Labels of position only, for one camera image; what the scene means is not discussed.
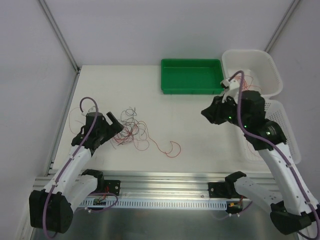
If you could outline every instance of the white basket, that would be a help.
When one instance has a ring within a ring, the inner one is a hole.
[[[283,82],[272,57],[261,50],[230,49],[223,53],[222,64],[225,77],[243,70],[247,90],[259,91],[265,99],[279,94]]]
[[[269,120],[275,121],[282,128],[294,163],[300,163],[300,151],[284,106],[279,101],[266,99],[264,110],[266,112],[265,117]],[[239,137],[239,149],[242,153],[242,157],[245,160],[253,163],[263,163],[263,159],[259,156],[259,153],[254,150],[254,147],[251,145],[251,143],[246,140],[241,129],[237,128],[237,134]]]

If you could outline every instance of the green tray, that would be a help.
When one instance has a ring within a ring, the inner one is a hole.
[[[224,79],[218,59],[162,59],[164,94],[220,94]]]

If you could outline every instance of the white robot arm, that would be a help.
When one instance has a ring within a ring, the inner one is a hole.
[[[240,84],[234,79],[238,74],[241,74]],[[242,92],[243,82],[243,71],[223,80],[221,85],[226,93],[215,96],[201,114],[212,124],[229,122],[241,128],[247,141],[268,165],[281,195],[260,187],[242,172],[227,176],[225,189],[216,194],[227,198],[238,194],[251,199],[270,214],[275,227],[285,235],[298,232],[315,221],[319,225],[319,202],[303,181],[281,127],[265,118],[265,100],[259,92]]]
[[[123,130],[123,126],[111,112],[106,115],[112,121],[109,125],[102,113],[86,115],[85,125],[72,140],[67,159],[51,181],[41,191],[34,190],[29,196],[30,223],[34,228],[42,228],[45,235],[48,231],[65,233],[72,222],[73,214],[80,203],[92,192],[103,192],[104,175],[101,171],[87,169],[79,180],[77,177],[85,164],[91,159],[95,150]]]

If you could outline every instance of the white backdrop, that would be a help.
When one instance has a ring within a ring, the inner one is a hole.
[[[277,100],[283,103],[302,160],[298,169],[320,199],[320,1],[302,1],[271,56],[283,80]]]
[[[77,63],[158,65],[263,50],[292,0],[47,0]]]
[[[36,0],[0,2],[0,239],[43,174],[75,72]]]

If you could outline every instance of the white table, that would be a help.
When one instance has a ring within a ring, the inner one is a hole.
[[[70,111],[86,96],[96,100],[101,113],[105,115],[111,111],[116,118],[127,108],[136,108],[136,119],[146,122],[150,137],[160,148],[169,151],[170,141],[175,141],[182,151],[176,158],[169,158],[152,141],[146,151],[138,151],[132,143],[113,144],[114,149],[106,142],[84,169],[158,173],[270,172],[263,161],[252,163],[241,157],[235,126],[213,125],[201,115],[201,110],[211,104],[212,95],[163,94],[160,66],[83,66]],[[89,110],[93,103],[85,100],[83,106]],[[78,121],[84,123],[85,117],[77,108],[66,120],[54,170],[68,155],[75,137],[71,130],[80,131],[82,124]]]

